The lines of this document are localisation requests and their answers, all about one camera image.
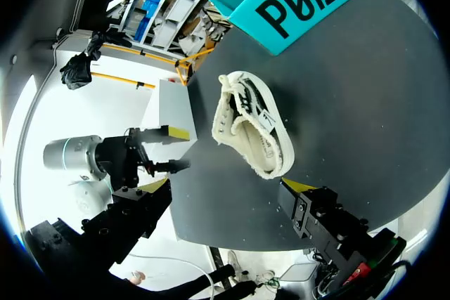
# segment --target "shelf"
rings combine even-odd
[[[159,4],[157,5],[157,8],[156,8],[156,10],[155,10],[155,13],[154,13],[153,16],[150,18],[150,21],[149,21],[148,24],[147,24],[146,30],[145,30],[144,33],[143,33],[143,36],[142,36],[142,38],[141,38],[141,44],[143,44],[144,41],[146,40],[148,31],[150,31],[150,28],[152,27],[153,22],[155,21],[155,18],[156,18],[156,16],[158,15],[158,13],[160,12],[161,6],[163,5],[163,3],[164,3],[165,1],[166,1],[166,0],[160,0]]]
[[[119,31],[122,31],[124,29],[125,22],[127,21],[128,15],[131,11],[131,8],[134,7],[134,1],[135,0],[129,0],[129,4],[127,5],[127,8],[125,9],[122,20],[120,21]]]
[[[194,0],[193,5],[191,6],[191,8],[195,8],[198,3],[200,3],[201,0]],[[182,21],[178,22],[178,24],[176,24],[176,29],[175,29],[175,33],[173,34],[172,38],[170,39],[171,41],[174,41],[176,35],[178,34],[179,30],[183,27],[184,23],[186,22],[186,20],[188,19],[188,17],[191,15],[192,11],[189,11],[183,18]],[[164,47],[164,50],[167,51],[170,47],[172,43],[170,43],[168,46]]]
[[[153,47],[151,45],[142,44],[141,42],[137,42],[135,40],[131,41],[131,43],[133,44],[133,46],[137,46],[142,49],[148,49],[149,51],[154,51],[154,52],[160,53],[164,56],[167,56],[168,58],[173,58],[175,60],[180,60],[185,57],[183,54],[165,51],[163,48],[158,48],[158,47]]]

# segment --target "cable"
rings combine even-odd
[[[187,265],[191,265],[192,267],[197,268],[201,273],[203,273],[205,275],[205,277],[210,282],[210,284],[211,284],[211,297],[210,297],[210,300],[214,300],[214,282],[212,281],[210,275],[208,273],[206,273],[206,271],[203,270],[203,268],[201,268],[200,266],[197,266],[194,263],[191,263],[190,261],[186,261],[186,260],[178,259],[178,258],[170,258],[170,257],[167,257],[167,256],[139,256],[138,254],[132,254],[132,253],[130,253],[128,255],[129,256],[133,256],[135,258],[179,261],[181,263],[185,263]]]

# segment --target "white knit sneaker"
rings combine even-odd
[[[294,147],[269,87],[242,71],[221,75],[219,81],[222,89],[212,137],[239,152],[264,179],[288,172]]]

